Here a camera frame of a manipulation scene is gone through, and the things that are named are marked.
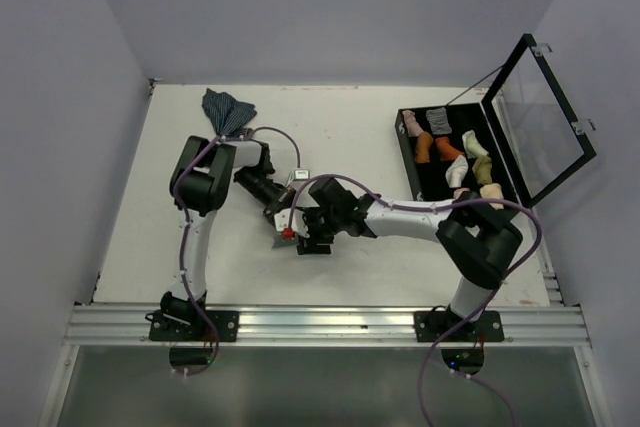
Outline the striped blue cloth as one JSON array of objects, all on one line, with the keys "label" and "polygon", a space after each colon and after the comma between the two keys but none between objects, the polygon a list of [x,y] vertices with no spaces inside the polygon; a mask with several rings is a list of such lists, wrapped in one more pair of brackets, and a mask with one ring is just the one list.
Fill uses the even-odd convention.
[{"label": "striped blue cloth", "polygon": [[256,117],[254,104],[237,100],[227,92],[209,88],[202,98],[202,109],[217,136],[239,138],[248,130],[247,125]]}]

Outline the grey underwear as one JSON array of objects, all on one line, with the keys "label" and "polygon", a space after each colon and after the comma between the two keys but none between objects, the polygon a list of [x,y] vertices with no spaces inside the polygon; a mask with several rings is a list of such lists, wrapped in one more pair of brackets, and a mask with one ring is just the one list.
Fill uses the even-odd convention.
[{"label": "grey underwear", "polygon": [[297,238],[293,236],[292,238],[283,237],[280,234],[276,234],[273,237],[272,248],[287,248],[287,247],[295,247],[297,245]]}]

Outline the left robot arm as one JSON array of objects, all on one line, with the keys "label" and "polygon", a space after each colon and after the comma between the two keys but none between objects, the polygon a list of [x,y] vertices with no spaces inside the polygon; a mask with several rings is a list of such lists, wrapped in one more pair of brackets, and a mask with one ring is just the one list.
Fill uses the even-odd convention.
[{"label": "left robot arm", "polygon": [[208,326],[203,307],[207,294],[206,262],[214,220],[224,205],[230,186],[241,186],[263,207],[263,217],[291,206],[295,190],[271,179],[275,169],[267,143],[242,138],[189,137],[174,168],[169,190],[182,212],[182,238],[177,274],[163,302],[185,302],[172,326],[185,339],[201,337]]}]

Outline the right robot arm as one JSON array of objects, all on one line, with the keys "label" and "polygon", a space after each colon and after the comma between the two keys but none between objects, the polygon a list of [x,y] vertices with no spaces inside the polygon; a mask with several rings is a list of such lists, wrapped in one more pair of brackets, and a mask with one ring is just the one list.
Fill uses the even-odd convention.
[{"label": "right robot arm", "polygon": [[287,225],[300,237],[301,254],[314,245],[328,252],[341,232],[439,244],[461,275],[445,316],[447,331],[461,340],[480,329],[481,311],[506,278],[523,240],[508,215],[473,192],[431,204],[394,201],[369,192],[356,197],[336,179],[325,177],[311,185],[309,194],[316,205],[293,205]]}]

